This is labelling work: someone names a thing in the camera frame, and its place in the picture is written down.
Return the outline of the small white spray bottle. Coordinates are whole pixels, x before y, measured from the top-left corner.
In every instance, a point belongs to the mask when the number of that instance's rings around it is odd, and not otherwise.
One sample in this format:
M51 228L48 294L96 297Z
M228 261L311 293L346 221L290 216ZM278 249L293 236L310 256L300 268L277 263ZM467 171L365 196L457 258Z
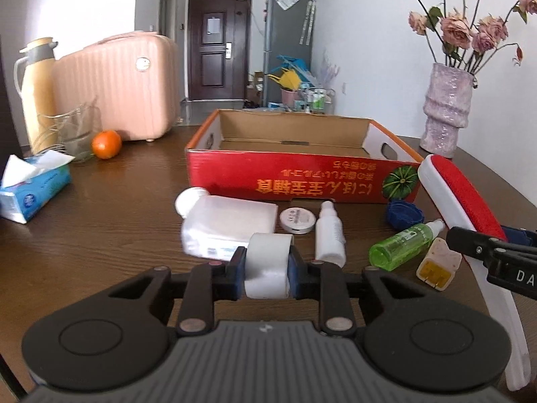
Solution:
M315 259L343 268L346 264L343 225L331 201L321 204L316 223Z

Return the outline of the white tape roll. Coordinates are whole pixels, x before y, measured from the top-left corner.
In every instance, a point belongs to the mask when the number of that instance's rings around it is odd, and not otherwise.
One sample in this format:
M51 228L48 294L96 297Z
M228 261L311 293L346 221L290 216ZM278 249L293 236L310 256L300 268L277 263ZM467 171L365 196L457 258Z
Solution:
M286 299L289 296L290 234L256 233L248 242L244 289L249 299Z

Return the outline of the large white plastic bottle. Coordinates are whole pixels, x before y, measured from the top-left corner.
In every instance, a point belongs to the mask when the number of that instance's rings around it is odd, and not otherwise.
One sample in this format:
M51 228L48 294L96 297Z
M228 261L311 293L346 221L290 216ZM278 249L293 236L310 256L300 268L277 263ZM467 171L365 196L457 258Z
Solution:
M275 231L278 206L245 199L210 195L194 186L181 192L175 210L183 218L183 251L196 258L229 261L256 233Z

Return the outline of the round white cosmetic tin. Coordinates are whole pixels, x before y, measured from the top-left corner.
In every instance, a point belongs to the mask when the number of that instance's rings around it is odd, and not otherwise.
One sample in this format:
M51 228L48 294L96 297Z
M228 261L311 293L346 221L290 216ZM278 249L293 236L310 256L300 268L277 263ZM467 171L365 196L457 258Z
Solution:
M306 235L315 224L315 215L306 208L286 208L280 213L280 227L290 234Z

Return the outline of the beige yellow small box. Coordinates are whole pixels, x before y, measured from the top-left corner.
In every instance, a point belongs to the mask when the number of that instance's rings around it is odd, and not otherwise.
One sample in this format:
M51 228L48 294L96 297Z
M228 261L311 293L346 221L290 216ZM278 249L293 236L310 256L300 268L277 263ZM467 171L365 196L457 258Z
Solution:
M447 242L436 237L418 266L416 277L437 291L444 291L454 279L462 254L449 249Z

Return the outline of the red white lint brush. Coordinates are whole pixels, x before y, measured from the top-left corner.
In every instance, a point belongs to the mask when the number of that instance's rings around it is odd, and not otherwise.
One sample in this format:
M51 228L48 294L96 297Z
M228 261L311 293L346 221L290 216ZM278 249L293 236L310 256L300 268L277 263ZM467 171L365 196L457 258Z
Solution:
M501 225L476 188L450 159L428 155L418 168L418 177L449 230L461 227L511 244L536 248L536 233ZM505 370L507 387L511 391L522 389L531 381L532 368L522 321L512 296L514 293L489 283L482 261L464 258L471 267L489 314L510 336L511 355Z

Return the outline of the green spray bottle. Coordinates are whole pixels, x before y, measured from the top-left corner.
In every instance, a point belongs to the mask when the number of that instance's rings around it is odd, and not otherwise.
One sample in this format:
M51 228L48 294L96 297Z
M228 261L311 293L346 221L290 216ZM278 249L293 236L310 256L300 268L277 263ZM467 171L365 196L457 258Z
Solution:
M400 231L370 248L370 264L393 271L427 250L445 227L444 221L437 219Z

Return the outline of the blue bottle cap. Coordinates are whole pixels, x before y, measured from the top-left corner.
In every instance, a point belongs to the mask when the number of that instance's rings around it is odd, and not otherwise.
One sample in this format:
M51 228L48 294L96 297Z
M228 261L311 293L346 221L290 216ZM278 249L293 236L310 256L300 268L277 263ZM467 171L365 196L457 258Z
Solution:
M394 231L400 232L422 224L424 214L413 203L405 200L392 200L387 205L385 219Z

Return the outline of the red cardboard box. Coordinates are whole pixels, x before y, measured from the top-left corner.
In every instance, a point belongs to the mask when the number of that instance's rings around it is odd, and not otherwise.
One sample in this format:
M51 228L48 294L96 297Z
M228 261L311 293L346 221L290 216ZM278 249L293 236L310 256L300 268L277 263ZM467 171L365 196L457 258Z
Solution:
M412 201L423 158L368 118L220 109L186 146L188 179L213 195L339 203Z

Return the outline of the orange fruit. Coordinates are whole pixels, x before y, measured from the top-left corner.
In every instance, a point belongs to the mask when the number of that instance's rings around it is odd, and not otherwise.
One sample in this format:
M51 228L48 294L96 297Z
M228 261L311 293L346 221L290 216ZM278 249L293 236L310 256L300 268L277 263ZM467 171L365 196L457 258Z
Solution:
M114 130L102 131L93 137L91 148L97 158L108 160L119 154L122 138Z

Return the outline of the clear glass cup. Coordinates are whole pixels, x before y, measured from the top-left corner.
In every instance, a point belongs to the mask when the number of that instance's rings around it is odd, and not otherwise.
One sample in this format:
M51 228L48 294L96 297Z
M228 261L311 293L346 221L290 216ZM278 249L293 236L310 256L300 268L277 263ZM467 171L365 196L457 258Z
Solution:
M58 142L68 155L78 162L93 156L92 141L102 128L96 100L55 116L54 122Z

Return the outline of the blue tissue pack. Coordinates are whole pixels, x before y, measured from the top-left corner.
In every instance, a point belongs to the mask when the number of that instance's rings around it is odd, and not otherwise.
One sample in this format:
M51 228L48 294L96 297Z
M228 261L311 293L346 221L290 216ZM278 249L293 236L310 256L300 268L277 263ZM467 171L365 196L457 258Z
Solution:
M48 150L22 159L7 159L1 180L1 217L26 224L36 213L71 183L71 155Z

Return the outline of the pink suitcase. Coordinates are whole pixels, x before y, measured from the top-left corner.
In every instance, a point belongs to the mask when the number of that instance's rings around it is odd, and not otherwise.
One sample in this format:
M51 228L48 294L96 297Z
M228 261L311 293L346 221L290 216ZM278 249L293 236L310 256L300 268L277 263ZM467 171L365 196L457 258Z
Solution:
M58 59L53 88L59 112L93 105L102 129L158 139L179 116L179 46L156 32L105 38Z

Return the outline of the grey refrigerator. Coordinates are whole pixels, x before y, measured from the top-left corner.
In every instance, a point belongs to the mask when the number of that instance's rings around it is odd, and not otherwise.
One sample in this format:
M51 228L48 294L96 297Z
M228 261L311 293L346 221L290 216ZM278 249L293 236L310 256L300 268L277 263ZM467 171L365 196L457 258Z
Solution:
M312 40L308 39L309 0L266 0L266 20L263 50L264 87L262 104L281 101L280 86L269 78L280 76L284 64L280 55L302 59L310 66Z

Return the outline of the yellow thermos jug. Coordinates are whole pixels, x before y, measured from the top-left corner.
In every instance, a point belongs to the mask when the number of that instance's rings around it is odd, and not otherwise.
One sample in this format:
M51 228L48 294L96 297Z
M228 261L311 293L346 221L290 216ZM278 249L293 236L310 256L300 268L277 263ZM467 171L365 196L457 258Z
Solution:
M57 142L53 130L56 47L52 37L33 40L19 51L22 56L14 63L14 86L22 101L28 142L34 155Z

